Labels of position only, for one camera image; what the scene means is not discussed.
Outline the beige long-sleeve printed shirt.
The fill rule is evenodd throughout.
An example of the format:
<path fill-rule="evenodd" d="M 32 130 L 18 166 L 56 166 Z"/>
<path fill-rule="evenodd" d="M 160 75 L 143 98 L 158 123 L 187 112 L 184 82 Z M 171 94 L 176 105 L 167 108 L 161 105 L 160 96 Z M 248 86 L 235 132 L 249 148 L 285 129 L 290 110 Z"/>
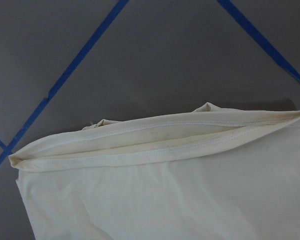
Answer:
<path fill-rule="evenodd" d="M 300 240 L 300 110 L 104 119 L 9 160 L 37 240 Z"/>

